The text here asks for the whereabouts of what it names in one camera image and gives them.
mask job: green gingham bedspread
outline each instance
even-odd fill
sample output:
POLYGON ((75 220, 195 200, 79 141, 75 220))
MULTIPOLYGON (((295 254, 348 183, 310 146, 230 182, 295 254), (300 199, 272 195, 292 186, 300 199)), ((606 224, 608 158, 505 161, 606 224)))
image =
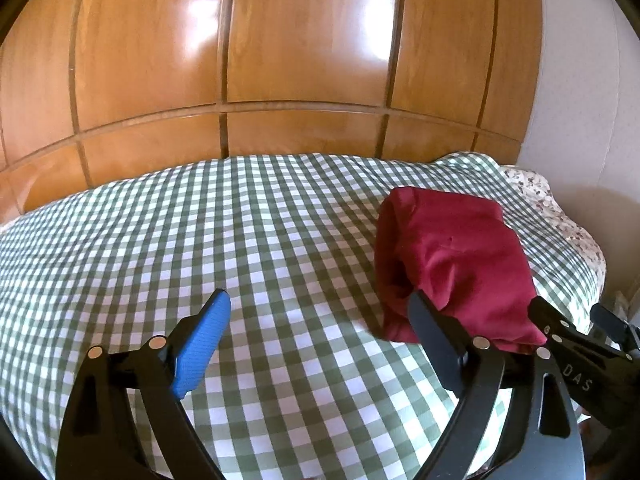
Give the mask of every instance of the green gingham bedspread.
MULTIPOLYGON (((420 346, 376 336, 372 245, 397 186, 499 202, 538 292, 587 328, 593 271, 487 156, 191 164, 65 198, 0 236, 0 410, 22 448, 53 478, 87 349, 138 348, 222 287, 230 329, 183 405, 226 477, 412 478, 456 399, 420 346)), ((495 447, 505 398, 476 463, 495 447)), ((131 399, 146 453, 167 473, 142 400, 131 399)))

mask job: checkered fabric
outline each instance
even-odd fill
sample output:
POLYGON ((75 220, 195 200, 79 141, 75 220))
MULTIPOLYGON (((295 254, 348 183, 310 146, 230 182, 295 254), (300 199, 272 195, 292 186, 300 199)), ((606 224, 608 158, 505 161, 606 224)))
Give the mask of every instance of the checkered fabric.
MULTIPOLYGON (((248 156, 148 174, 20 218, 0 237, 0 409, 48 478, 87 349, 138 348, 232 298, 230 329, 183 404, 226 478, 412 478, 456 399, 419 345, 377 336, 372 245, 397 186, 499 202, 539 293, 581 329, 593 271, 489 157, 433 164, 356 156, 248 156)), ((151 462, 166 464, 131 394, 151 462)), ((476 464, 495 447, 496 403, 476 464)))

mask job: folded red garment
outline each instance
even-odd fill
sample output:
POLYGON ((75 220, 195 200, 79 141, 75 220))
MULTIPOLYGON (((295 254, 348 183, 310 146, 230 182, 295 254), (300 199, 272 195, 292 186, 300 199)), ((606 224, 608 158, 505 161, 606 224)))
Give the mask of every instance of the folded red garment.
POLYGON ((421 289, 471 336, 498 348, 530 352, 546 341, 527 317, 536 295, 529 263, 492 200, 394 189, 380 207, 375 266, 388 340, 418 342, 406 309, 410 294, 421 289))

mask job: panel groove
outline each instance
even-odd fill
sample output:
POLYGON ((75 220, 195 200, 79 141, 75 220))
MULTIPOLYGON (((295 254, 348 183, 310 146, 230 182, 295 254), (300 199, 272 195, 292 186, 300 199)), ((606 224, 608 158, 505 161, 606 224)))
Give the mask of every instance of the panel groove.
MULTIPOLYGON (((431 124, 442 124, 444 126, 454 126, 456 127, 460 132, 473 132, 476 134, 482 134, 484 137, 489 138, 489 139, 496 139, 496 140, 511 140, 513 142, 517 142, 514 141, 513 139, 510 139, 509 137, 506 136, 502 136, 501 134, 497 134, 495 132, 491 132, 489 130, 483 130, 481 128, 476 128, 474 126, 469 126, 468 124, 463 124, 463 123, 456 123, 453 121, 447 121, 444 120, 442 118, 439 117, 433 117, 433 116, 423 116, 420 114, 414 114, 414 113, 410 113, 410 112, 405 112, 404 110, 395 110, 393 108, 376 108, 376 107, 371 107, 368 110, 362 110, 362 109, 358 109, 358 108, 362 108, 361 106, 354 106, 353 108, 356 109, 350 109, 349 107, 342 107, 341 109, 336 109, 336 108, 331 108, 331 107, 301 107, 299 103, 295 103, 298 106, 297 107, 271 107, 271 108, 264 108, 264 107, 238 107, 235 108, 233 110, 228 110, 226 109, 226 107, 222 107, 222 106, 218 106, 218 105, 206 105, 206 106, 200 106, 197 107, 198 110, 194 110, 193 108, 181 108, 178 110, 172 110, 174 113, 172 114, 166 114, 165 112, 163 113, 155 113, 155 114, 149 114, 146 116, 140 116, 137 118, 133 118, 130 120, 125 120, 125 121, 119 121, 117 123, 113 123, 113 124, 106 124, 105 126, 99 126, 97 128, 94 128, 92 130, 87 130, 85 132, 81 132, 78 137, 69 137, 63 140, 60 140, 59 142, 55 142, 53 144, 50 144, 48 146, 45 146, 44 148, 41 148, 39 150, 37 150, 36 152, 30 153, 29 155, 16 160, 13 164, 11 164, 7 169, 17 169, 20 168, 21 166, 25 165, 25 164, 29 164, 30 162, 32 162, 33 160, 39 158, 40 156, 43 155, 48 155, 49 153, 55 152, 57 149, 59 148, 63 148, 65 146, 69 146, 71 144, 74 144, 76 142, 76 139, 79 140, 85 140, 85 139, 89 139, 91 137, 94 136, 98 136, 101 134, 106 134, 109 132, 114 132, 117 131, 121 128, 125 128, 127 126, 134 126, 136 124, 145 124, 145 123, 151 123, 151 122, 155 122, 155 121, 162 121, 162 120, 167 120, 167 119, 173 119, 173 118, 185 118, 185 117, 190 117, 190 116, 194 116, 194 115, 201 115, 201 114, 209 114, 209 113, 218 113, 218 114, 228 114, 228 113, 233 113, 233 112, 257 112, 257 111, 268 111, 268 110, 302 110, 302 111, 323 111, 323 112, 351 112, 351 113, 363 113, 363 114, 375 114, 375 115, 389 115, 389 118, 391 117, 401 117, 401 118, 413 118, 413 119, 418 119, 418 120, 422 120, 425 121, 425 123, 431 123, 431 124)), ((313 102, 312 104, 314 105, 322 105, 323 103, 317 103, 317 102, 313 102)))
POLYGON ((474 134, 474 140, 473 140, 473 142, 471 143, 471 151, 472 151, 472 152, 474 152, 474 151, 476 150, 476 144, 478 143, 478 137, 479 137, 479 134, 478 134, 478 132, 476 132, 476 133, 474 134))
POLYGON ((378 141, 376 143, 376 158, 382 158, 382 149, 385 147, 386 128, 389 124, 389 114, 382 116, 380 121, 380 133, 378 134, 378 141))
MULTIPOLYGON (((498 0, 494 0, 494 33, 491 38, 491 51, 489 52, 489 66, 486 70, 486 81, 484 82, 484 94, 482 94, 482 103, 480 104, 480 113, 478 114, 478 122, 476 126, 479 128, 482 123, 482 117, 484 116, 484 108, 486 107, 486 98, 489 95, 489 82, 491 81, 491 72, 494 68, 494 56, 495 56, 495 38, 498 34, 498 0)), ((474 139, 472 146, 475 148, 478 136, 474 139)))
POLYGON ((226 114, 220 114, 220 157, 229 157, 229 134, 226 124, 226 114))
POLYGON ((385 105, 391 107, 391 100, 394 95, 394 83, 396 81, 396 70, 398 69, 398 57, 400 55, 400 37, 402 35, 402 17, 404 16, 404 0, 396 0, 396 15, 394 17, 394 31, 391 40, 391 56, 389 57, 389 69, 386 76, 385 105))
MULTIPOLYGON (((69 41, 69 104, 71 107, 71 125, 73 126, 74 136, 80 133, 78 122, 78 101, 76 99, 76 38, 78 37, 78 16, 80 15, 80 5, 82 0, 76 0, 74 4, 74 14, 71 21, 71 40, 69 41)), ((78 155, 80 156, 80 165, 87 186, 92 189, 94 184, 89 173, 89 164, 86 161, 86 153, 81 142, 76 143, 78 155)))
MULTIPOLYGON (((222 103, 226 103, 226 75, 229 62, 229 34, 231 32, 231 10, 233 4, 234 0, 222 0, 220 3, 220 27, 218 29, 218 95, 222 103)), ((220 135, 222 135, 222 118, 220 120, 220 135)))
POLYGON ((536 93, 542 0, 498 0, 495 53, 478 125, 522 142, 536 93))
MULTIPOLYGON (((0 67, 2 67, 2 45, 0 44, 0 67)), ((9 166, 9 159, 6 157, 6 145, 4 144, 4 131, 2 130, 2 110, 0 109, 0 148, 2 148, 2 156, 4 157, 4 166, 1 168, 4 170, 5 167, 9 166)))
POLYGON ((14 199, 15 207, 20 212, 21 215, 24 215, 23 207, 18 202, 18 197, 15 194, 14 186, 12 186, 10 181, 9 181, 9 172, 5 171, 4 174, 5 174, 5 177, 6 177, 6 187, 9 189, 9 193, 11 193, 11 198, 14 199))

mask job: wooden panel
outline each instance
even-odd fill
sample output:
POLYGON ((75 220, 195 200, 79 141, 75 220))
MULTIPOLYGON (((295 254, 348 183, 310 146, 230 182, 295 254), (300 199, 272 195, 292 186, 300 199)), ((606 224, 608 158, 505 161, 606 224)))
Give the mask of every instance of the wooden panel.
POLYGON ((475 125, 493 28, 494 0, 405 0, 393 107, 475 125))
POLYGON ((498 0, 494 64, 481 126, 523 140, 538 80, 541 0, 498 0))
POLYGON ((381 105, 396 0, 234 0, 230 101, 381 105))
POLYGON ((77 0, 29 0, 4 42, 0 114, 10 162, 73 134, 69 47, 77 0))
POLYGON ((7 172, 0 173, 0 224, 18 218, 20 211, 15 203, 14 192, 11 190, 7 172))
POLYGON ((448 153, 468 151, 473 141, 473 131, 459 126, 391 116, 382 158, 431 162, 448 153))
POLYGON ((520 154, 520 143, 507 137, 479 134, 474 151, 492 156, 498 164, 515 164, 520 154))
POLYGON ((349 112, 237 112, 227 116, 229 155, 374 156, 381 120, 378 115, 349 112))
POLYGON ((75 144, 11 170, 9 180, 24 213, 87 188, 75 144))
POLYGON ((220 0, 82 0, 80 127, 216 101, 219 17, 220 0))
POLYGON ((220 157, 217 114, 137 124, 82 141, 96 186, 220 157))

